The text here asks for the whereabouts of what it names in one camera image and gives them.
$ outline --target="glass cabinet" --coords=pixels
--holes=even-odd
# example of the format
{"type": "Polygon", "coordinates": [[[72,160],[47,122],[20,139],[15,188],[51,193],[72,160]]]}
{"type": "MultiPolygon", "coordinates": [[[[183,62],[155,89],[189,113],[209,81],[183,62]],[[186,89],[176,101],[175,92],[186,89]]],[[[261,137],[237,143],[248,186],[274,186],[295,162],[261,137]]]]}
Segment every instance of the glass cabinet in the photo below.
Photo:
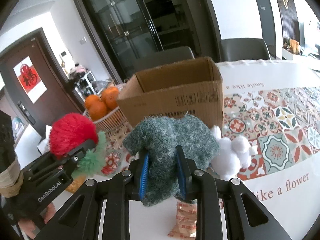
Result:
{"type": "Polygon", "coordinates": [[[163,50],[143,0],[86,0],[86,4],[118,60],[123,79],[136,72],[135,59],[163,50]]]}

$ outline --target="wall switch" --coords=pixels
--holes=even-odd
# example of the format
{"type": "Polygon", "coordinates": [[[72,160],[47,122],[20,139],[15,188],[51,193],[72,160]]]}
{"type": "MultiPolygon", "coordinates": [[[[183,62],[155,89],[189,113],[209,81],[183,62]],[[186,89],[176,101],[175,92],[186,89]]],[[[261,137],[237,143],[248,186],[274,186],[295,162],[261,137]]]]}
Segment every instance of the wall switch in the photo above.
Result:
{"type": "Polygon", "coordinates": [[[83,45],[87,42],[86,38],[83,37],[81,40],[79,40],[80,44],[83,45]]]}

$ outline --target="orange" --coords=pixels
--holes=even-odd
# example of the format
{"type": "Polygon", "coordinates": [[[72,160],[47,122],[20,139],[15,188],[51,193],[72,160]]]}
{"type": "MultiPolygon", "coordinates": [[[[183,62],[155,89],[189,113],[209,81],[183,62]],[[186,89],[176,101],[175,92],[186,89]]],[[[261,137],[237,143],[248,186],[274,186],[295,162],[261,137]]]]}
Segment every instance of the orange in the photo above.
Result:
{"type": "Polygon", "coordinates": [[[86,109],[90,109],[92,104],[96,101],[101,101],[100,97],[97,95],[89,95],[85,98],[84,106],[86,109]]]}
{"type": "Polygon", "coordinates": [[[89,109],[89,115],[92,121],[97,121],[108,114],[108,108],[104,102],[95,101],[89,109]]]}
{"type": "Polygon", "coordinates": [[[119,90],[117,87],[109,87],[103,90],[101,94],[101,100],[106,103],[108,108],[113,110],[118,106],[116,102],[118,95],[119,95],[119,90]]]}

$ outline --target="ceiling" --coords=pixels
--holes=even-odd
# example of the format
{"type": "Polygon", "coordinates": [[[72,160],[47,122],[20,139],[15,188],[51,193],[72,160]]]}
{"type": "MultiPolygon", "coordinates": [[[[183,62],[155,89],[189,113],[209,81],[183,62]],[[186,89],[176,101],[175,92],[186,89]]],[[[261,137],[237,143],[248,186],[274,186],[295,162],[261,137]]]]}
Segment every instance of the ceiling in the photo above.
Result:
{"type": "Polygon", "coordinates": [[[20,0],[4,23],[0,35],[16,25],[50,11],[57,0],[20,0]]]}

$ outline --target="tile pattern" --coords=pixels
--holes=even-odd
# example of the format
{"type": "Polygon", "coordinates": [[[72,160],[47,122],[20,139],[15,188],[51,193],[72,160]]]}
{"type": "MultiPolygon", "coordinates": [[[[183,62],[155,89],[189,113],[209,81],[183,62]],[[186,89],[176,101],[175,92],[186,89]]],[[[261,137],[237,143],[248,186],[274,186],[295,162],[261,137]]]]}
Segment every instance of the tile pattern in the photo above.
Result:
{"type": "Polygon", "coordinates": [[[320,88],[261,90],[226,95],[222,135],[258,146],[238,177],[254,179],[289,168],[320,152],[320,88]]]}

